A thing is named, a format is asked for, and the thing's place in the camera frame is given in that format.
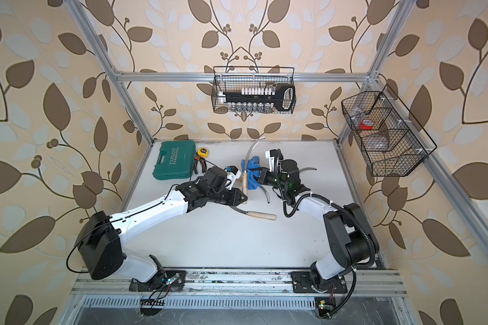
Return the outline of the sickle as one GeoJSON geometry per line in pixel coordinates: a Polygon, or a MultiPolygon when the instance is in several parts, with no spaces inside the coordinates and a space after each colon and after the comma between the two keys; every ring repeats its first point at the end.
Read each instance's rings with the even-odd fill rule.
{"type": "Polygon", "coordinates": [[[302,169],[299,169],[299,172],[302,173],[304,171],[317,171],[317,168],[314,167],[304,167],[302,169]]]}
{"type": "Polygon", "coordinates": [[[261,191],[264,193],[265,197],[266,197],[266,200],[267,200],[267,203],[270,204],[271,203],[271,197],[268,193],[268,191],[264,188],[264,186],[262,185],[259,185],[259,187],[261,189],[261,191]]]}
{"type": "Polygon", "coordinates": [[[276,215],[269,214],[269,213],[261,213],[261,212],[256,212],[256,211],[244,211],[242,209],[239,209],[237,207],[231,207],[233,211],[236,211],[240,214],[247,215],[249,217],[255,217],[258,219],[265,219],[265,220],[270,220],[270,221],[275,221],[277,219],[276,215]]]}
{"type": "Polygon", "coordinates": [[[243,174],[242,174],[242,178],[241,178],[241,182],[242,182],[242,192],[244,193],[245,196],[248,196],[248,181],[249,181],[249,176],[248,176],[248,170],[247,170],[247,166],[248,166],[248,161],[249,161],[249,158],[250,158],[250,155],[252,153],[252,150],[255,149],[255,147],[258,145],[259,142],[263,141],[265,139],[264,136],[258,138],[252,145],[251,147],[249,148],[247,154],[246,154],[246,157],[244,159],[244,165],[243,165],[243,174]]]}

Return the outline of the blue grey microfiber rag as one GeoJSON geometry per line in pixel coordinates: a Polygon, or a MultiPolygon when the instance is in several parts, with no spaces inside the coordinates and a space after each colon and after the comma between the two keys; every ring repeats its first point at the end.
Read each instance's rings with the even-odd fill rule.
{"type": "MultiPolygon", "coordinates": [[[[241,161],[241,168],[243,170],[244,160],[241,161]]],[[[259,187],[258,178],[260,177],[260,157],[254,156],[248,161],[248,188],[249,190],[256,190],[259,187]]]]}

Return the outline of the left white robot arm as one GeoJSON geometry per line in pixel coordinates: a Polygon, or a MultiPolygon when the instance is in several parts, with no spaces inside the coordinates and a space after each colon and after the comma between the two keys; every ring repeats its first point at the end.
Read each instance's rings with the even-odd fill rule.
{"type": "Polygon", "coordinates": [[[143,232],[173,217],[187,214],[207,203],[238,207],[248,198],[234,183],[241,172],[235,166],[209,168],[194,181],[173,185],[159,199],[134,209],[107,215],[93,214],[80,231],[74,249],[93,280],[123,276],[138,282],[150,282],[163,274],[159,260],[127,249],[127,244],[143,232]]]}

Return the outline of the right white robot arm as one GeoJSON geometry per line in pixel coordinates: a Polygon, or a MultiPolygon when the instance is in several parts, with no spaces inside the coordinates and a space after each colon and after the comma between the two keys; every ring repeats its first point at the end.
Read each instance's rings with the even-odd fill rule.
{"type": "Polygon", "coordinates": [[[370,268],[375,264],[380,246],[359,205],[341,206],[312,192],[302,184],[298,165],[291,159],[261,167],[253,178],[260,185],[278,191],[285,217],[291,218],[301,211],[323,223],[330,252],[310,266],[314,290],[327,291],[333,281],[358,267],[370,268]]]}

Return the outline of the yellow tape measure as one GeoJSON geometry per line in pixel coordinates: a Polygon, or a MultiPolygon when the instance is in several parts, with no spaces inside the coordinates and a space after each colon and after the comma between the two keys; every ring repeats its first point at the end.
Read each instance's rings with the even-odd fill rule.
{"type": "Polygon", "coordinates": [[[201,158],[207,158],[209,156],[209,150],[207,148],[200,148],[198,151],[197,151],[197,154],[199,155],[199,157],[201,158]]]}

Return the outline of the green plastic tool case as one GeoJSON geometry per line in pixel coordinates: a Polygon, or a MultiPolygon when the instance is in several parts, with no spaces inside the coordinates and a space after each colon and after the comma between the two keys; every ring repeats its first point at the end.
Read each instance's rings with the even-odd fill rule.
{"type": "Polygon", "coordinates": [[[191,177],[196,152],[196,145],[192,140],[163,142],[153,177],[156,180],[181,180],[191,177]]]}

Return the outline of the red item in basket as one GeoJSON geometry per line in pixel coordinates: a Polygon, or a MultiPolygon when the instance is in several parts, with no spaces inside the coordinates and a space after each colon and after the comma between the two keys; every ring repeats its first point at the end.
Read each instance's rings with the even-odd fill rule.
{"type": "Polygon", "coordinates": [[[361,122],[360,122],[360,130],[362,131],[369,131],[369,130],[372,130],[375,126],[375,123],[373,120],[371,119],[363,119],[361,122]]]}

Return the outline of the red handled pliers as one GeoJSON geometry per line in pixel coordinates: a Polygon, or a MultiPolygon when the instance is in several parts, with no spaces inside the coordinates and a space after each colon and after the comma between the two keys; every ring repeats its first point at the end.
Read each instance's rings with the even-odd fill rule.
{"type": "Polygon", "coordinates": [[[195,175],[198,175],[199,174],[198,165],[201,166],[201,172],[202,173],[205,173],[207,171],[206,159],[204,157],[201,157],[199,155],[196,155],[196,157],[194,159],[193,169],[192,169],[193,170],[193,173],[195,175]]]}

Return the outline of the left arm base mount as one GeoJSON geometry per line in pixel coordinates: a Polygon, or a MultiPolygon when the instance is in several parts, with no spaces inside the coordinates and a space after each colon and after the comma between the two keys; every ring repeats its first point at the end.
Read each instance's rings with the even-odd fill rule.
{"type": "Polygon", "coordinates": [[[154,255],[149,255],[157,267],[157,273],[147,282],[139,282],[133,279],[129,291],[150,292],[170,288],[172,291],[181,291],[185,285],[185,270],[166,270],[154,255]]]}

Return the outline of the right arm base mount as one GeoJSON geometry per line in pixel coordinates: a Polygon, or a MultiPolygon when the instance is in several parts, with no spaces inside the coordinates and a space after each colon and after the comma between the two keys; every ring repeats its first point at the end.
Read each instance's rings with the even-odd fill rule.
{"type": "Polygon", "coordinates": [[[330,295],[331,293],[345,294],[348,292],[346,281],[338,276],[325,280],[314,270],[291,272],[290,276],[295,293],[330,295]]]}

